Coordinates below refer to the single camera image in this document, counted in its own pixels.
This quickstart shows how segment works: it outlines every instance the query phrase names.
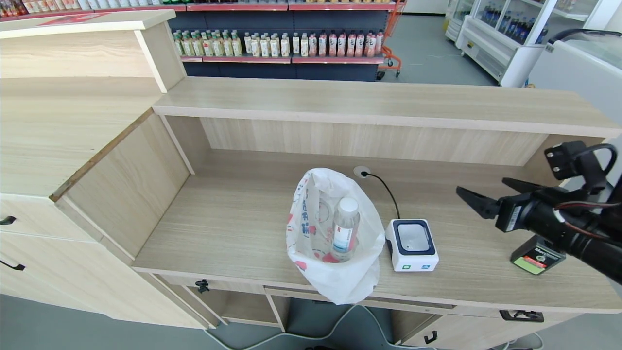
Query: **checkout counter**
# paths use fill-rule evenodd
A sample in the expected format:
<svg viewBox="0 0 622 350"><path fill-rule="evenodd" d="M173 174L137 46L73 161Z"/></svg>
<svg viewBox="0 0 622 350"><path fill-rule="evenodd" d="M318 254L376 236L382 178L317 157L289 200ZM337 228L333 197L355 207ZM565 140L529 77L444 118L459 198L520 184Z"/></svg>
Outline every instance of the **checkout counter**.
<svg viewBox="0 0 622 350"><path fill-rule="evenodd" d="M295 186L310 168L364 164L403 217L429 221L440 254L425 274L393 272L380 255L360 304L392 310L396 343L482 350L622 312L608 280L577 259L543 276L510 264L531 234L499 232L455 194L513 194L502 177L555 184L543 149L622 133L575 93L187 77L174 16L0 24L0 219L14 218L0 236L2 293L144 323L285 330L292 298L325 300L285 250ZM385 189L356 180L386 225Z"/></svg>

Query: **bottle cap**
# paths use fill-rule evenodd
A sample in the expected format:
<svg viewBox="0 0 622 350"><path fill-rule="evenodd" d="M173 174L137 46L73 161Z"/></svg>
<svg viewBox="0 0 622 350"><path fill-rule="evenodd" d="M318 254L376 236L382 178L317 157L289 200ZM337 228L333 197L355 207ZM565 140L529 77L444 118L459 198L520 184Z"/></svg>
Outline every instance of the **bottle cap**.
<svg viewBox="0 0 622 350"><path fill-rule="evenodd" d="M354 198L344 197L339 201L339 214L345 217L356 215L358 212L358 202Z"/></svg>

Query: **white wall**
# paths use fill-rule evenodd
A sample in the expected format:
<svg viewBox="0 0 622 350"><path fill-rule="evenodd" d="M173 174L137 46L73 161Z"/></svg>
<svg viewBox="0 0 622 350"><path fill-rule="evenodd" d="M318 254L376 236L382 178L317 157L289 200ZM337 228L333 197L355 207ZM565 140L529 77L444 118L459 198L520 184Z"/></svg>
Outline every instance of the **white wall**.
<svg viewBox="0 0 622 350"><path fill-rule="evenodd" d="M613 17L609 21L609 24L605 27L605 30L622 32L622 5L620 5L618 10L613 14Z"/></svg>

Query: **light wood countertop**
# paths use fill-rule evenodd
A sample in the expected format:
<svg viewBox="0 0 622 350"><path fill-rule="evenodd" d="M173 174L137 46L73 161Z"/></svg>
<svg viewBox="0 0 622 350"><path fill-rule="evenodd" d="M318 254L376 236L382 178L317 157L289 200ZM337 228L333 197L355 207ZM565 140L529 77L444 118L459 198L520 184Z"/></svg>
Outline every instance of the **light wood countertop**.
<svg viewBox="0 0 622 350"><path fill-rule="evenodd" d="M133 267L311 290L285 249L291 196L308 169L328 167L353 177L359 164L383 177L403 218L430 222L440 255L434 272L396 273L385 248L374 296L498 308L622 311L622 300L608 280L577 259L568 257L543 276L510 264L511 252L531 234L498 231L492 220L481 219L455 194L456 185L491 197L513 194L501 178L524 178L522 168L514 166L213 150L205 166L187 180ZM395 218L379 181L357 182L384 225Z"/></svg>
<svg viewBox="0 0 622 350"><path fill-rule="evenodd" d="M0 22L0 39L80 32L143 30L174 18L175 11L123 11L82 14L77 16L93 16L94 18L85 22L56 24L51 26L41 26L41 24L66 17L66 15Z"/></svg>
<svg viewBox="0 0 622 350"><path fill-rule="evenodd" d="M187 77L163 115L616 137L620 125L576 93L466 85Z"/></svg>
<svg viewBox="0 0 622 350"><path fill-rule="evenodd" d="M15 78L0 85L0 191L42 197L162 96L152 78Z"/></svg>

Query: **water bottle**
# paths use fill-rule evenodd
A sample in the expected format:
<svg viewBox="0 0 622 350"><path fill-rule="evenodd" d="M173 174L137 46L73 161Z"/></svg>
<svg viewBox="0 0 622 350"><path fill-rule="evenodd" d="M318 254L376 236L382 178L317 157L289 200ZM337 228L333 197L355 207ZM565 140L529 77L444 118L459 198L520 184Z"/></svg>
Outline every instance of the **water bottle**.
<svg viewBox="0 0 622 350"><path fill-rule="evenodd" d="M499 31L502 33L505 33L506 30L508 29L508 25L509 22L512 19L512 11L508 11L506 12L506 14L503 16L503 20L501 21L501 25L499 26Z"/></svg>
<svg viewBox="0 0 622 350"><path fill-rule="evenodd" d="M354 198L344 197L337 204L333 221L333 248L331 254L340 262L348 261L354 252L356 231L361 216L358 202Z"/></svg>

